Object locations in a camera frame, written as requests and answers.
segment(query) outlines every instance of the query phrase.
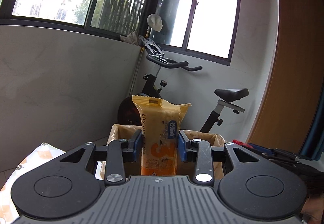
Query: ribbed surface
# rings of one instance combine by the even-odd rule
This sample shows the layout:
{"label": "ribbed surface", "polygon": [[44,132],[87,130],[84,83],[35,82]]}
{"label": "ribbed surface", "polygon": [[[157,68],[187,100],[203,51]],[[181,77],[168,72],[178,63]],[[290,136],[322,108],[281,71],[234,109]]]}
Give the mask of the ribbed surface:
{"label": "ribbed surface", "polygon": [[[225,208],[210,187],[197,186],[185,176],[138,177],[108,187],[96,204],[56,224],[248,224],[260,223]],[[15,224],[40,224],[20,218]],[[271,223],[298,223],[296,218]]]}

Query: dark window frame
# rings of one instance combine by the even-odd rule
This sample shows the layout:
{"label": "dark window frame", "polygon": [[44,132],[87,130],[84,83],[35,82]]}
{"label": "dark window frame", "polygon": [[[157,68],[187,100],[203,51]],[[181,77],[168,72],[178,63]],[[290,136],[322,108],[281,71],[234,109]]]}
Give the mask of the dark window frame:
{"label": "dark window frame", "polygon": [[[155,9],[157,7],[158,1],[154,4]],[[202,53],[199,51],[194,51],[194,50],[188,50],[188,42],[189,42],[189,37],[190,37],[190,32],[192,28],[192,23],[193,23],[193,18],[195,14],[195,9],[196,9],[196,4],[197,0],[192,0],[192,5],[189,13],[189,18],[188,18],[188,23],[187,23],[187,28],[186,32],[184,35],[182,47],[177,47],[177,46],[172,46],[172,45],[165,45],[165,44],[158,44],[164,51],[170,51],[170,52],[175,52],[187,56],[192,56],[196,58],[201,58],[213,62],[217,62],[226,66],[230,65],[232,55],[233,55],[233,50],[234,50],[234,44],[235,44],[235,38],[236,38],[236,33],[237,33],[237,28],[238,28],[238,23],[239,23],[239,11],[240,11],[240,4],[241,0],[238,0],[237,2],[237,7],[236,7],[236,14],[235,14],[235,20],[234,20],[234,28],[233,28],[233,34],[232,34],[232,40],[231,40],[231,45],[228,53],[227,58],[222,58],[219,56],[207,54],[207,53]]]}
{"label": "dark window frame", "polygon": [[[83,25],[78,25],[78,24],[73,24],[73,23],[67,23],[62,20],[57,21],[57,20],[51,20],[51,19],[27,17],[27,16],[15,16],[15,15],[12,15],[12,12],[13,12],[16,0],[2,0],[1,5],[0,5],[0,24],[52,28],[52,29],[66,30],[66,31],[71,31],[71,32],[85,33],[85,34],[105,37],[105,38],[109,38],[109,39],[113,39],[113,40],[120,40],[118,33],[114,33],[114,32],[104,30],[101,28],[92,27],[90,25],[97,1],[98,0],[90,0],[88,11],[87,11],[87,14],[85,17],[85,22]],[[194,13],[192,14],[193,6],[195,8],[194,1],[195,0],[192,1],[192,7],[191,7],[191,12],[190,12],[191,13],[190,28],[192,26],[193,15],[194,15]],[[174,47],[171,45],[163,45],[163,44],[159,44],[159,45],[165,51],[171,51],[171,52],[176,52],[176,53],[180,53],[180,54],[184,54],[184,55],[193,56],[196,58],[202,58],[202,59],[214,61],[214,62],[229,66],[231,57],[232,57],[232,53],[233,53],[236,32],[237,32],[240,3],[241,3],[241,0],[238,0],[235,22],[234,22],[234,29],[233,29],[233,36],[232,36],[232,41],[231,41],[228,58],[221,58],[218,56],[201,53],[201,52],[193,51],[193,50],[182,50],[181,48]],[[150,14],[155,13],[157,4],[158,4],[158,0],[146,0],[146,2],[144,4],[143,13],[140,17],[140,24],[138,27],[139,35],[146,36],[148,34],[147,33],[148,24],[146,22],[146,18]],[[189,40],[190,29],[188,27],[189,27],[189,24],[187,25],[185,38],[187,38]]]}

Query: yellow snack wrapper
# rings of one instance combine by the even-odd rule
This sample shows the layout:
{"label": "yellow snack wrapper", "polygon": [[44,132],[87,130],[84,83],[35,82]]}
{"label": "yellow snack wrapper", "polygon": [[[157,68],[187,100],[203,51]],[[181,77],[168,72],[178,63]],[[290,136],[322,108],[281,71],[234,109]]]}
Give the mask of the yellow snack wrapper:
{"label": "yellow snack wrapper", "polygon": [[132,100],[142,121],[141,174],[175,175],[180,124],[191,103],[175,105],[147,96],[133,96]]}

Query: black saddle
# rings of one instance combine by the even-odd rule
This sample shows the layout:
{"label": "black saddle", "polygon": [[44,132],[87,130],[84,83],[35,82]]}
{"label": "black saddle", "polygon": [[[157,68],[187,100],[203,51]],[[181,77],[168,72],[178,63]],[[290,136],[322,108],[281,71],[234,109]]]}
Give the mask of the black saddle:
{"label": "black saddle", "polygon": [[216,89],[215,94],[226,102],[233,102],[248,95],[248,89]]}

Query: black knob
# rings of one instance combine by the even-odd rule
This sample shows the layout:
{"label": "black knob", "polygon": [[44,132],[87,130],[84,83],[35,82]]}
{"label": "black knob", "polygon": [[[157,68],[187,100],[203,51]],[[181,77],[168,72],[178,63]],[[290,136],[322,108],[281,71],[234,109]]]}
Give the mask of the black knob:
{"label": "black knob", "polygon": [[217,122],[217,125],[218,126],[221,126],[221,124],[223,123],[223,121],[224,121],[223,119],[219,119],[218,122]]}
{"label": "black knob", "polygon": [[161,80],[160,85],[161,85],[162,87],[165,87],[165,86],[167,85],[167,83],[166,83],[166,81]]}

